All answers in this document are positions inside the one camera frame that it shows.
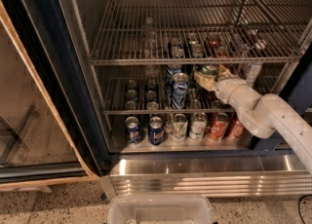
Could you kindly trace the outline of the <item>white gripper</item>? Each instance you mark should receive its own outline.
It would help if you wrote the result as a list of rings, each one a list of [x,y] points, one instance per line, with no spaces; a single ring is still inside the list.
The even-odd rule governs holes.
[[[214,75],[206,75],[199,71],[194,73],[194,79],[203,89],[213,92],[223,103],[227,103],[230,95],[240,86],[245,85],[246,81],[233,74],[228,68],[221,65],[218,69],[218,79],[215,81]]]

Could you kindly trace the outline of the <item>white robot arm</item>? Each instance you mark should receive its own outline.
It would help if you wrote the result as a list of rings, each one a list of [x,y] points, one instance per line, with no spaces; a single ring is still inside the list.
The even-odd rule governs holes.
[[[195,71],[194,79],[203,89],[215,92],[220,101],[230,105],[254,136],[265,139],[277,131],[312,173],[312,127],[283,99],[273,93],[261,95],[230,72],[216,81],[211,75]]]

